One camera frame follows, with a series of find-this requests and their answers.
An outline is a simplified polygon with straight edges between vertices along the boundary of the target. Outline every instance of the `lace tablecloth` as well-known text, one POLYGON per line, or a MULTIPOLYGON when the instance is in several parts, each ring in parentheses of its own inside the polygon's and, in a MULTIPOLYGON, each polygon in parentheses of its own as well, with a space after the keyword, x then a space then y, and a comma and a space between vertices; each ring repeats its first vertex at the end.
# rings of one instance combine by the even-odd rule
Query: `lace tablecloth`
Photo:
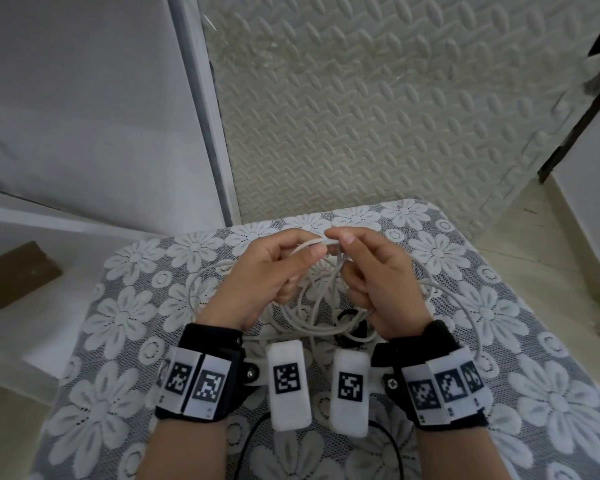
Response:
MULTIPOLYGON (((41 432, 32 479, 130 479, 135 477, 155 427, 153 382, 168 346, 177 343, 190 313, 185 290, 192 273, 222 259, 236 259, 249 242, 289 227, 323 233, 330 226, 367 226, 399 243, 455 293, 434 293, 428 304, 456 338, 475 348, 461 301, 479 324, 485 345, 480 372, 493 393, 488 407, 493 440, 513 478, 600 479, 600 387, 569 355, 533 311, 502 282, 440 210, 418 200, 400 200, 332 212, 286 217, 217 231, 138 242, 104 263, 74 354, 67 364, 49 419, 41 432)), ((320 262, 314 275, 330 266, 320 262)), ((204 306, 228 269, 200 276, 192 304, 204 306)), ((421 269, 416 269, 424 278, 421 269)), ((320 319, 347 309, 344 284, 323 303, 320 319)), ((304 308, 312 306, 309 291, 304 308)), ((271 333, 270 306, 254 333, 271 333)), ((371 429, 364 439, 337 435, 328 426, 329 387, 320 370, 335 345, 317 340, 306 362, 311 389, 311 427, 273 433, 265 422, 248 445, 243 478, 398 478, 389 440, 371 429)), ((264 344, 246 343, 263 356, 264 344)), ((262 387, 228 420, 228 476, 250 427, 267 411, 262 387)), ((372 396, 370 418, 396 440, 407 478, 418 478, 416 436, 404 413, 385 396, 372 396)))

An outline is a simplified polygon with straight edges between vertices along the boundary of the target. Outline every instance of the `tangled cable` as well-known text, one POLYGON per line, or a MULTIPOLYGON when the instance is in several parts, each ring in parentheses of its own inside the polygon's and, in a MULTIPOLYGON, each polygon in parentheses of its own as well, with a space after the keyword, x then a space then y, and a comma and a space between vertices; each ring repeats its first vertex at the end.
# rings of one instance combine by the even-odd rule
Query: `tangled cable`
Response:
MULTIPOLYGON (((306 241, 306 242, 300 244, 298 247, 296 247, 295 250, 293 250, 292 254, 295 254, 296 252, 299 252, 309 246, 313 246, 314 244, 325 244, 327 246, 336 245, 336 246, 338 246, 338 249, 339 249, 339 245, 340 245, 339 241, 337 241, 336 239, 328 239, 326 237, 319 237, 319 238, 312 239, 310 241, 306 241)), ((292 308, 289 305, 280 306, 280 313, 282 314, 282 318, 284 319, 285 323, 295 331, 290 331, 288 329, 288 327, 285 327, 284 324, 277 322, 275 316, 273 314, 271 314, 271 316, 272 316, 271 325, 279 333, 277 333, 277 334, 245 335, 243 337, 243 339, 259 341, 259 340, 292 340, 292 339, 299 339, 302 337, 309 337, 313 355, 315 355, 315 353, 314 353, 315 337, 330 337, 330 336, 342 334, 346 338, 353 340, 354 342, 359 342, 361 345, 375 340, 377 338, 377 334, 376 334, 375 330, 373 332, 371 332, 371 334, 369 334, 367 337, 364 337, 364 338, 355 337, 352 335, 352 332, 355 329, 357 329, 359 323, 366 320, 366 318, 368 318, 368 316, 372 313, 373 310, 359 310, 355 314, 355 316, 353 316, 353 318, 343 319, 342 322, 339 322, 336 317, 332 316, 331 317, 331 320, 333 322, 332 325, 328 325, 328 324, 324 324, 324 323, 321 323, 321 324, 315 323, 318 313, 320 311, 320 303, 322 302, 323 299, 325 299, 325 294, 328 291, 331 291, 333 294, 338 293, 336 286, 335 286, 335 282, 336 282, 336 279, 338 278, 338 274, 340 273, 340 270, 342 269, 342 266, 344 266, 344 263, 346 263, 347 260, 348 260, 348 257, 344 253, 338 253, 338 255, 336 256, 335 264, 325 258, 324 261, 327 262, 330 266, 333 266, 333 270, 328 275, 325 284, 323 286, 318 286, 318 284, 317 284, 317 282, 322 279, 322 276, 317 276, 313 280, 309 279, 307 284, 305 284, 303 287, 300 288, 300 293, 298 294, 298 298, 296 301, 297 305, 295 308, 292 308), (309 315, 305 319, 302 319, 298 315, 297 311, 300 309, 300 306, 302 304, 302 300, 303 300, 304 295, 306 294, 306 291, 309 289, 309 287, 312 287, 312 286, 315 286, 317 288, 318 294, 317 294, 315 303, 313 304, 313 307, 311 309, 311 313, 309 313, 309 315)), ((477 342, 477 348, 476 348, 474 358, 476 361, 478 361, 478 359, 480 358, 480 355, 482 354, 482 341, 480 339, 480 334, 478 333, 478 327, 477 327, 476 323, 474 322, 471 313, 469 313, 469 311, 464 307, 464 305, 454 297, 454 294, 451 293, 451 291, 449 291, 447 288, 445 288, 444 286, 440 285, 439 283, 437 283, 433 280, 433 276, 431 275, 429 270, 427 270, 427 268, 422 263, 420 263, 417 260, 413 260, 413 262, 416 262, 419 266, 421 266, 421 268, 424 269, 424 272, 426 273, 427 278, 428 278, 426 280, 419 280, 419 283, 421 285, 429 287, 429 293, 427 294, 425 301, 429 302, 431 300, 431 298, 433 297, 434 289, 439 289, 454 299, 457 306, 460 307, 460 309, 464 312, 464 314, 466 315, 469 322, 471 322, 472 329, 475 334, 476 342, 477 342)), ((200 269, 197 273, 192 275, 191 282, 188 285, 188 287, 186 289, 186 293, 185 293, 185 296, 187 297, 186 303, 187 303, 189 310, 191 311, 192 317, 195 316, 195 313, 196 313, 196 311, 193 309, 193 306, 191 304, 191 299, 193 298, 191 296, 191 288, 192 288, 193 284, 197 281, 197 279, 203 273, 206 273, 213 269, 218 269, 220 267, 232 266, 234 264, 235 264, 235 261, 231 260, 231 259, 221 260, 215 264, 212 264, 210 266, 206 266, 206 267, 200 269)), ((327 377, 329 377, 326 368, 319 361, 317 361, 317 362, 320 364, 320 368, 325 373, 325 375, 327 377)))

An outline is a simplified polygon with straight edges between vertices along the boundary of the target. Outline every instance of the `fingernail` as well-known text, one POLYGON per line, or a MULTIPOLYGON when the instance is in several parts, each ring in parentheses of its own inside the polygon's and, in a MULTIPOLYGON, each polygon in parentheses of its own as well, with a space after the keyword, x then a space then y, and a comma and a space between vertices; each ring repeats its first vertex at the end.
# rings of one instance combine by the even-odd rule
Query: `fingernail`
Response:
POLYGON ((340 240, 345 244, 351 244, 354 239, 355 236, 350 232, 344 231, 342 234, 340 234, 340 240))
POLYGON ((327 254, 327 246, 324 244, 316 244, 315 246, 311 246, 311 256, 314 258, 321 258, 327 254))

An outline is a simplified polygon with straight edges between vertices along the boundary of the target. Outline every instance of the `wrist-mounted device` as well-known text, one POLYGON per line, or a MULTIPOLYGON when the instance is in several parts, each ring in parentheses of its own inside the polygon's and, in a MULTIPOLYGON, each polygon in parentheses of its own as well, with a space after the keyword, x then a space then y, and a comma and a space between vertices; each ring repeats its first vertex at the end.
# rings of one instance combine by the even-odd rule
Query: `wrist-mounted device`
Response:
POLYGON ((460 347, 444 322, 434 320, 419 337, 378 344, 372 367, 391 367, 383 376, 386 394, 417 428, 427 431, 487 426, 490 392, 469 348, 460 347))
POLYGON ((258 369, 244 362, 242 332, 186 325, 177 347, 165 355, 156 385, 158 419, 215 422, 226 418, 256 390, 258 369))

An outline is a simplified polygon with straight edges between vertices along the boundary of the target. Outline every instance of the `foam mat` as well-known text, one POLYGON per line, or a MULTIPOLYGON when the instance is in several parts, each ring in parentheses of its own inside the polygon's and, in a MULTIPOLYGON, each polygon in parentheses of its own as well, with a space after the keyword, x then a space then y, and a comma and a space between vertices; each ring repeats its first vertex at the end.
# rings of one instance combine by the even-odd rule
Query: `foam mat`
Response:
POLYGON ((198 3, 243 222, 416 197, 475 238, 600 68, 600 0, 198 3))

